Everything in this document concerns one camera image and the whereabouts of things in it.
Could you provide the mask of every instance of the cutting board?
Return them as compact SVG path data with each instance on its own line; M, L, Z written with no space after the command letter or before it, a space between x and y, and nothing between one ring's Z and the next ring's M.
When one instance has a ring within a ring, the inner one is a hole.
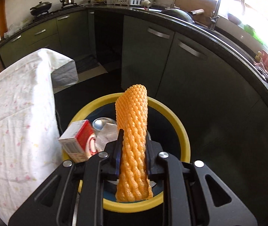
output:
M186 12L204 9L204 13L195 15L194 20L209 26L209 17L216 7L216 0L175 0L175 6Z

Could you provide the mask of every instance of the gooseneck faucet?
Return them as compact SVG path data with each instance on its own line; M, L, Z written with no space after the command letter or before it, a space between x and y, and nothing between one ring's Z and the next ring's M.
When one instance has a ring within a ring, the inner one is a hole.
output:
M240 0L240 3L242 4L243 7L243 15L245 14L245 0ZM221 4L221 0L218 0L218 2L216 3L216 8L214 10L214 12L212 12L212 18L210 18L211 20L211 24L210 24L210 29L214 30L214 28L216 27L216 22L218 21L218 13L219 13L219 8L220 8L220 4Z

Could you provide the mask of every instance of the cabinet handle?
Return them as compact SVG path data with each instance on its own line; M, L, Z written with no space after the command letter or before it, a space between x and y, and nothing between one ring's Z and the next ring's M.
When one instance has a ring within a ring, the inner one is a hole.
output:
M194 49L192 49L191 47L187 46L186 44L182 43L181 41L179 41L178 44L181 48L183 48L184 50L186 50L187 52L191 53L192 55L199 57L199 58L206 58L205 55L203 55L202 53L195 51Z
M69 16L70 16L70 15L67 15L67 16L64 16L64 17L61 17L61 18L59 18L58 20L61 20L61 19L67 19L67 18L69 18Z
M39 34L45 32L45 31L46 31L46 29L44 29L44 30L42 30L42 31L39 31L39 32L35 33L34 35L39 35Z
M17 36L15 39L13 39L12 42L18 40L19 38L21 38L21 35L20 36Z
M155 30L153 30L153 29L151 29L151 28L148 28L147 31L150 32L150 33L152 33L152 34L154 34L154 35L156 35L156 36L159 36L159 37L163 37L163 38L169 39L169 35L166 35L166 34L163 34L163 33L161 33L161 32L155 31Z

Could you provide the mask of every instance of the dish rack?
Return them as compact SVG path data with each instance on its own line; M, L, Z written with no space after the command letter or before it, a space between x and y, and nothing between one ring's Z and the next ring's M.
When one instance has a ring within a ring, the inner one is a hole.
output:
M127 6L140 6L143 0L107 0L107 5L127 5Z

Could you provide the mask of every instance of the yellow trash can rim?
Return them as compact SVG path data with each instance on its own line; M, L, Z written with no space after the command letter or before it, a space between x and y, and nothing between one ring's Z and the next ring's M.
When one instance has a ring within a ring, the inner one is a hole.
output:
M114 103L117 98L122 95L122 93L114 93L109 94L103 97L100 97L86 106L84 106L71 120L71 122L74 121L80 121L84 120L90 113L98 109L99 107L102 107L106 104ZM148 106L154 108L158 112L160 112L168 121L172 124L173 128L175 129L179 142L181 147L181 161L189 162L190 161L190 145L188 136L186 133L186 130L179 120L179 118L164 104L160 103L159 101L148 97ZM62 151L63 160L70 160L70 157L68 154L63 150ZM82 181L79 185L79 191L82 190ZM114 212L121 212L121 213L132 213L132 212L139 212L139 211L146 211L151 208L154 208L158 205L163 203L163 192L157 194L151 199L140 201L140 202L134 202L134 203L118 203L114 201L110 201L107 199L103 199L103 208L105 210L114 211Z

